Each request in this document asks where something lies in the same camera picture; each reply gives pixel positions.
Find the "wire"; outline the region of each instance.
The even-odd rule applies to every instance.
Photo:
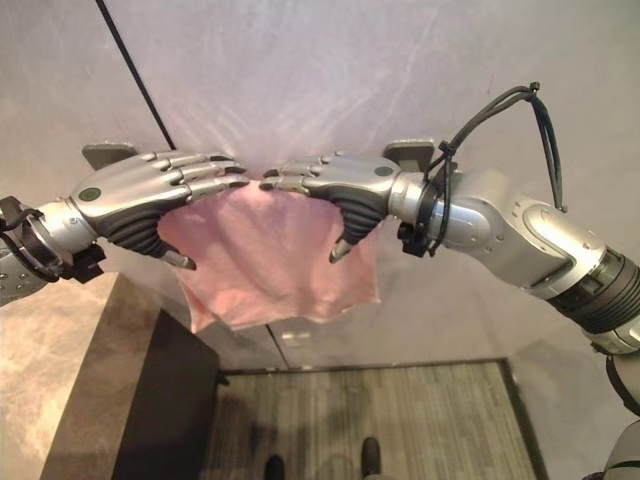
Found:
[[[562,212],[567,211],[567,208],[562,203],[562,168],[560,166],[558,144],[556,142],[553,124],[551,123],[547,107],[545,107],[542,100],[537,96],[538,90],[540,90],[540,84],[538,82],[532,82],[529,87],[517,86],[507,90],[489,102],[482,110],[476,113],[467,123],[465,123],[450,142],[442,141],[440,143],[439,148],[442,151],[442,154],[429,165],[425,172],[425,180],[429,181],[429,173],[437,166],[441,164],[443,165],[441,167],[444,173],[444,184],[442,185],[444,203],[442,221],[440,223],[438,236],[428,247],[430,256],[433,257],[436,254],[436,250],[442,244],[442,241],[447,234],[449,215],[451,212],[453,157],[460,148],[460,145],[480,124],[522,100],[531,104],[533,113],[536,117],[536,123],[538,124],[538,130],[540,131],[540,138],[542,140],[542,149],[547,161],[547,171],[549,173],[549,182],[551,183],[553,204],[558,210]]]

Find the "floor mat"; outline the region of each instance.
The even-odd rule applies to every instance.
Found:
[[[230,382],[219,389],[203,479],[261,479],[279,454],[287,479],[356,480],[370,435],[398,480],[536,478],[498,362]]]

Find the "pink cloth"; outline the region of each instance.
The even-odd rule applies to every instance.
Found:
[[[375,234],[330,264],[342,218],[325,201],[264,192],[251,182],[169,212],[159,230],[198,266],[175,269],[194,332],[216,317],[233,329],[290,317],[325,322],[379,302]]]

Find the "black cable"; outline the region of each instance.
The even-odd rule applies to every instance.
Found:
[[[555,208],[562,212],[566,212],[566,207],[562,204],[562,168],[560,166],[560,154],[556,142],[553,124],[549,117],[549,112],[542,100],[538,98],[537,92],[540,90],[538,82],[532,82],[529,87],[517,86],[502,93],[491,102],[489,102],[482,110],[476,113],[464,126],[455,134],[450,142],[442,141],[440,150],[442,154],[434,160],[425,172],[425,180],[429,181],[429,173],[437,166],[442,164],[444,173],[444,182],[442,185],[443,210],[442,221],[438,236],[428,248],[429,255],[434,256],[438,247],[442,244],[449,225],[449,215],[451,212],[451,188],[453,176],[453,157],[460,148],[464,140],[473,132],[480,124],[487,121],[491,117],[505,111],[516,103],[524,100],[531,104],[533,113],[536,117],[540,138],[542,140],[542,149],[547,162],[547,171],[549,173],[549,182],[551,184],[551,193],[553,194],[553,204]]]
[[[173,143],[173,139],[171,138],[171,135],[169,135],[169,131],[167,130],[167,127],[165,126],[164,122],[162,121],[162,118],[160,117],[160,113],[158,113],[158,109],[156,108],[155,104],[153,103],[153,100],[151,99],[151,95],[149,95],[149,91],[147,90],[147,87],[142,81],[142,77],[140,77],[140,74],[138,73],[138,69],[133,63],[133,59],[131,58],[131,55],[129,54],[129,50],[127,50],[127,47],[124,44],[122,37],[120,36],[120,32],[118,32],[118,29],[116,28],[116,24],[114,23],[113,18],[111,17],[111,13],[109,13],[109,9],[105,5],[104,0],[96,0],[96,5],[98,6],[98,9],[102,14],[102,17],[104,18],[104,21],[107,24],[107,28],[109,29],[109,32],[111,32],[111,36],[113,37],[113,40],[116,42],[116,46],[118,47],[118,50],[120,50],[120,53],[122,54],[124,63],[126,63],[127,67],[129,68],[129,72],[133,77],[133,81],[136,82],[136,85],[138,86],[138,89],[140,90],[140,93],[142,94],[142,97],[144,98],[144,101],[146,102],[147,107],[149,107],[149,110],[151,111],[151,115],[153,116],[153,119],[156,121],[156,124],[158,125],[160,132],[162,132],[162,136],[167,142],[167,145],[169,145],[169,148],[171,150],[175,150],[176,145],[175,143]]]

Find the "shoe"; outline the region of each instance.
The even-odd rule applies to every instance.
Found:
[[[264,480],[284,480],[284,461],[280,455],[271,455],[267,460]]]
[[[374,437],[368,437],[362,442],[360,454],[360,470],[362,478],[369,475],[382,473],[382,458],[380,456],[380,444]]]

